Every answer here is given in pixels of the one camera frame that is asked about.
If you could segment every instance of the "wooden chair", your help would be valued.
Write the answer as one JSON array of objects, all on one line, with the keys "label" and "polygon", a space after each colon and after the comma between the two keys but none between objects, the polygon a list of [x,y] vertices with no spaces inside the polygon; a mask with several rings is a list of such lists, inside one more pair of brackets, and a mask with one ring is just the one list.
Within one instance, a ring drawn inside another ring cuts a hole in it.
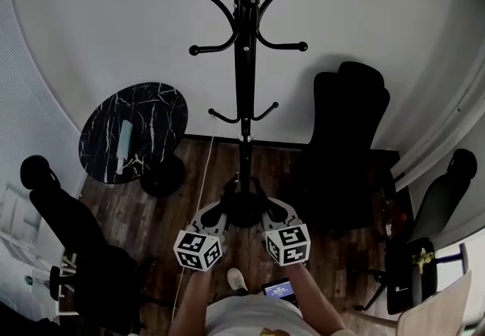
[{"label": "wooden chair", "polygon": [[445,290],[401,314],[397,321],[349,310],[354,316],[394,328],[397,336],[457,336],[461,333],[463,313],[471,285],[471,271]]}]

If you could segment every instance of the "black marble table top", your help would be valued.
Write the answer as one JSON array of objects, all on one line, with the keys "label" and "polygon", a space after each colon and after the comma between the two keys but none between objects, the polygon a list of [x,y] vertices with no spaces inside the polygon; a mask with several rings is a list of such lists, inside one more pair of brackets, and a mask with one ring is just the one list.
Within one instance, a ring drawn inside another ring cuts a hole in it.
[{"label": "black marble table top", "polygon": [[[123,120],[133,124],[130,153],[117,174],[117,147]],[[89,117],[79,141],[81,165],[107,184],[133,181],[149,173],[175,150],[187,127],[182,94],[163,83],[129,86],[108,97]]]}]

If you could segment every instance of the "black coat rack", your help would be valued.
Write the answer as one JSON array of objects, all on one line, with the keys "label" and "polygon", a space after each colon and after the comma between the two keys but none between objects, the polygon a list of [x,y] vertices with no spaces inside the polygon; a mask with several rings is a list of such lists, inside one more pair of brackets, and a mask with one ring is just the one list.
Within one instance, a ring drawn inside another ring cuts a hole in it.
[{"label": "black coat rack", "polygon": [[211,0],[226,15],[233,30],[232,36],[219,46],[191,46],[189,53],[198,55],[202,53],[221,52],[234,45],[235,66],[236,66],[236,101],[237,118],[229,119],[217,113],[213,108],[208,110],[209,114],[227,123],[241,122],[241,134],[239,135],[239,173],[226,186],[226,195],[234,193],[236,183],[240,182],[240,192],[236,198],[232,197],[232,210],[224,211],[230,217],[231,222],[243,227],[250,226],[259,221],[261,210],[264,207],[258,205],[256,195],[250,193],[251,180],[255,181],[256,190],[261,195],[262,190],[258,181],[251,177],[252,166],[252,134],[251,121],[260,121],[271,111],[278,107],[274,102],[270,108],[260,116],[254,115],[255,101],[255,69],[256,69],[256,42],[259,40],[263,45],[276,50],[299,50],[305,52],[308,45],[305,42],[274,44],[267,41],[259,30],[259,24],[264,12],[273,0],[234,0],[234,12],[231,14],[227,7],[220,0]]}]

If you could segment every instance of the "black office chair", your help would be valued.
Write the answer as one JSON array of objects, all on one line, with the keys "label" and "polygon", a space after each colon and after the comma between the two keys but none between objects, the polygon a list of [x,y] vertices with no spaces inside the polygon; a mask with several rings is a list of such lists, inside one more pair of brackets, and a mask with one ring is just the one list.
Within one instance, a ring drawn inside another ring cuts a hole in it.
[{"label": "black office chair", "polygon": [[341,231],[372,222],[365,160],[390,95],[382,75],[358,62],[314,80],[313,137],[296,166],[299,212],[318,228]]},{"label": "black office chair", "polygon": [[173,306],[141,294],[147,262],[138,267],[126,251],[108,245],[95,217],[61,189],[45,158],[27,158],[20,178],[32,190],[32,204],[66,250],[77,254],[75,275],[63,276],[58,267],[52,267],[49,285],[54,300],[58,300],[60,285],[72,285],[76,311],[98,326],[120,334],[139,333],[139,308],[144,303]]},{"label": "black office chair", "polygon": [[412,229],[388,241],[384,258],[386,271],[353,269],[354,272],[372,274],[376,282],[380,283],[369,303],[357,306],[357,310],[368,310],[386,287],[387,312],[390,315],[424,302],[437,292],[438,263],[461,260],[463,273],[466,273],[468,256],[464,244],[460,245],[459,254],[432,259],[430,263],[424,264],[422,274],[413,258],[422,249],[426,253],[435,253],[430,238],[443,231],[476,173],[477,160],[474,154],[464,149],[456,150],[446,174],[438,177],[427,189]]},{"label": "black office chair", "polygon": [[0,319],[2,334],[64,335],[64,332],[55,322],[52,322],[49,319],[42,319],[39,321],[29,320],[3,303],[0,303]]}]

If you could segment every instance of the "white shirt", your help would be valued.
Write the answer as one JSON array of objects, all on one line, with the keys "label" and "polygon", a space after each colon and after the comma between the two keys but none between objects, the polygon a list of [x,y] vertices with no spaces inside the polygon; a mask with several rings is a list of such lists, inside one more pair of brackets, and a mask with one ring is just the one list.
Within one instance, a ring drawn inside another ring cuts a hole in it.
[{"label": "white shirt", "polygon": [[[207,336],[319,336],[291,303],[263,295],[228,297],[207,308]],[[333,336],[355,336],[338,331]]]}]

